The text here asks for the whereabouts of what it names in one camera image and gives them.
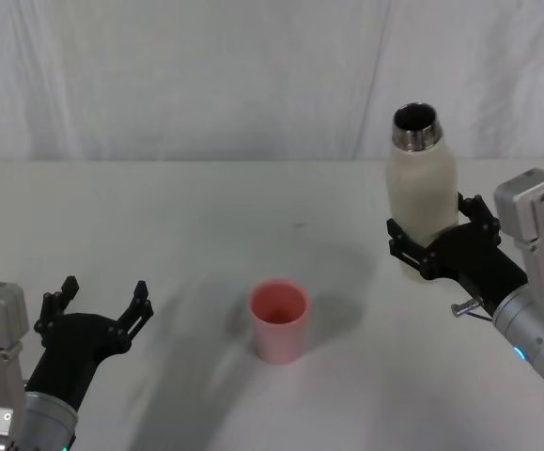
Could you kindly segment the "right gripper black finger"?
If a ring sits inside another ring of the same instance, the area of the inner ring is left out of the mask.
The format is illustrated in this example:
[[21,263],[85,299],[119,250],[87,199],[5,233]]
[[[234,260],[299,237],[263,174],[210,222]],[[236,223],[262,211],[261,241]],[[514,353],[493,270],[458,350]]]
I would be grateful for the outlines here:
[[437,279],[440,275],[440,265],[430,247],[413,241],[394,219],[387,220],[386,226],[390,237],[390,254],[412,268],[422,279],[426,281]]
[[481,195],[465,197],[459,193],[458,208],[459,212],[469,220],[469,223],[479,228],[492,244],[502,242],[500,221],[491,213]]

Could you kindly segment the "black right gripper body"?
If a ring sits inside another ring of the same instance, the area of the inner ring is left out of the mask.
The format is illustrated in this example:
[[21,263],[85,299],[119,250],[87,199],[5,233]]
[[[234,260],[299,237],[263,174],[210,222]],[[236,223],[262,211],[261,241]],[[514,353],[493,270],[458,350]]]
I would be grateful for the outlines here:
[[428,247],[436,276],[457,282],[490,316],[528,282],[524,270],[500,250],[500,242],[498,233],[469,223],[444,232]]

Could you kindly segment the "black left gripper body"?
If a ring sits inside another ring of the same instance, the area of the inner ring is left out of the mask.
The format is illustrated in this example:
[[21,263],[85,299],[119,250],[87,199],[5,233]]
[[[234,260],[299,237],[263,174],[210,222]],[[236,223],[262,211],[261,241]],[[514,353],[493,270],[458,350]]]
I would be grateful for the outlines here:
[[44,351],[26,392],[55,397],[78,411],[98,366],[127,351],[127,330],[96,314],[40,319],[34,326]]

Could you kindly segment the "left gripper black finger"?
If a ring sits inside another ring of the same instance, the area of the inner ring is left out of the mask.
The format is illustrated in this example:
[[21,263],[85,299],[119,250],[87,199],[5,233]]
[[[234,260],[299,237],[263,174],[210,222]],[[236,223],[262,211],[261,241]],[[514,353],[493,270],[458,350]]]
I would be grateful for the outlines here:
[[79,283],[76,277],[68,276],[60,290],[54,293],[44,293],[39,318],[34,324],[34,331],[46,332],[54,324],[54,320],[65,313],[78,291]]
[[135,286],[132,301],[116,321],[113,336],[119,350],[129,350],[133,339],[153,316],[153,308],[148,298],[148,286],[139,280]]

